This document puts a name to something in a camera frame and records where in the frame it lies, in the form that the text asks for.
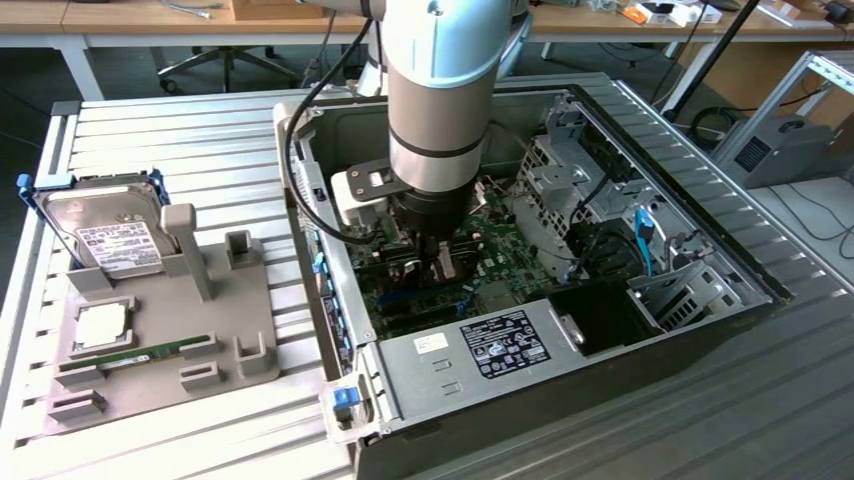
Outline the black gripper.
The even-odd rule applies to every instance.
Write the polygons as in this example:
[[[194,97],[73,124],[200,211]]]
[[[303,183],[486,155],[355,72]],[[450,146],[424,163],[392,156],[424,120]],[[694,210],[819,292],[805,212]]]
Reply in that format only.
[[[419,258],[435,258],[468,216],[474,184],[439,193],[408,190],[394,196],[394,211],[411,234]]]

